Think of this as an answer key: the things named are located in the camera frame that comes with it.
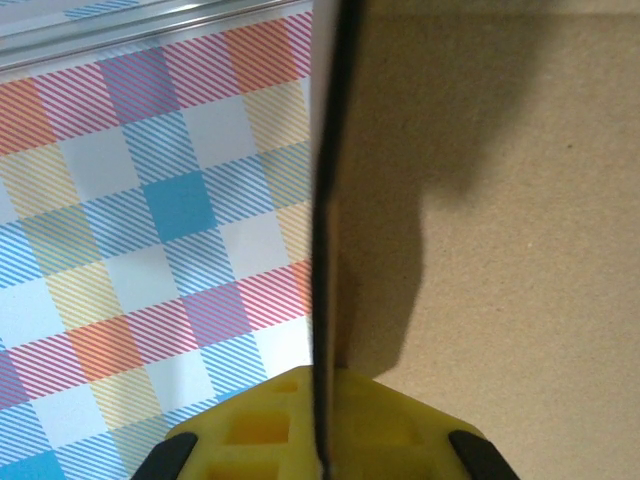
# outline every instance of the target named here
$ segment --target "black panel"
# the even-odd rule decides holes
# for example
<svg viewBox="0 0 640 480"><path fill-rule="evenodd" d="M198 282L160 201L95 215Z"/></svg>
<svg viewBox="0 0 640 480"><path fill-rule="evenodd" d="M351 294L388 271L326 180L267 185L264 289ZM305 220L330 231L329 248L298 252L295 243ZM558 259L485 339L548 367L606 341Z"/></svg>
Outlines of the black panel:
<svg viewBox="0 0 640 480"><path fill-rule="evenodd" d="M197 435L187 432L159 443L131 480L176 480L197 442Z"/></svg>
<svg viewBox="0 0 640 480"><path fill-rule="evenodd" d="M498 449L489 440L464 430L449 434L449 442L472 480L519 480Z"/></svg>

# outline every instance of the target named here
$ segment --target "purple square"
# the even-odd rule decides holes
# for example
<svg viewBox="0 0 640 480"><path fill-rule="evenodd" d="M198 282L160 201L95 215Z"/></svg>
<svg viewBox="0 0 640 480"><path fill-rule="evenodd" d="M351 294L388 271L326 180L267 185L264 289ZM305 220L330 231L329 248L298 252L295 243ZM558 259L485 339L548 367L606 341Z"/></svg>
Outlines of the purple square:
<svg viewBox="0 0 640 480"><path fill-rule="evenodd" d="M29 400L22 386L20 377L11 363L9 352L0 351L0 378L2 378L2 391L0 392L0 410L19 405Z"/></svg>
<svg viewBox="0 0 640 480"><path fill-rule="evenodd" d="M98 64L121 123L180 108L161 48L102 60Z"/></svg>
<svg viewBox="0 0 640 480"><path fill-rule="evenodd" d="M199 347L251 331L235 282L189 295L182 303Z"/></svg>

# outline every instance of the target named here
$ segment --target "checkered pattern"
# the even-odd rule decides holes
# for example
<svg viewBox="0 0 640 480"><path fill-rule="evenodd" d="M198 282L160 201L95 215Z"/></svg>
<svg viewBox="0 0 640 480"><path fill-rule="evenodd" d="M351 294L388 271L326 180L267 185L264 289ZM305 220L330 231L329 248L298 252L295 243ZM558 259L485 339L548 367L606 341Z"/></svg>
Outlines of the checkered pattern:
<svg viewBox="0 0 640 480"><path fill-rule="evenodd" d="M126 478L310 361L308 10L0 78L0 478Z"/></svg>

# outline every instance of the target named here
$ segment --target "orange square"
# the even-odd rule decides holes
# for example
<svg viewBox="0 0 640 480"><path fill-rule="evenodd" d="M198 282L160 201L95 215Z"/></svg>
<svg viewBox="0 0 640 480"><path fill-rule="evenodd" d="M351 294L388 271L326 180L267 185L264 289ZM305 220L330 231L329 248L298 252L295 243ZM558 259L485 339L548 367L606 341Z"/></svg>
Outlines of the orange square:
<svg viewBox="0 0 640 480"><path fill-rule="evenodd" d="M300 303L304 313L311 313L311 261L309 259L291 265L300 291Z"/></svg>
<svg viewBox="0 0 640 480"><path fill-rule="evenodd" d="M33 80L25 78L0 85L0 155L55 141Z"/></svg>
<svg viewBox="0 0 640 480"><path fill-rule="evenodd" d="M143 365L124 316L76 328L68 334L91 382Z"/></svg>
<svg viewBox="0 0 640 480"><path fill-rule="evenodd" d="M225 32L242 93L298 79L283 19Z"/></svg>

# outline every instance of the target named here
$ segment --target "brown cardboard surface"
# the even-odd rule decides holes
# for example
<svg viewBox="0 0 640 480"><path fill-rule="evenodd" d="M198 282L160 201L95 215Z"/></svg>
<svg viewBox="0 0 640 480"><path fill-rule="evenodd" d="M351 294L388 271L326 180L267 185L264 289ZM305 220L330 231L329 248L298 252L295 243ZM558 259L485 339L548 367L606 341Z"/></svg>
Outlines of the brown cardboard surface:
<svg viewBox="0 0 640 480"><path fill-rule="evenodd" d="M474 423L523 479L638 478L640 17L366 24L351 366Z"/></svg>

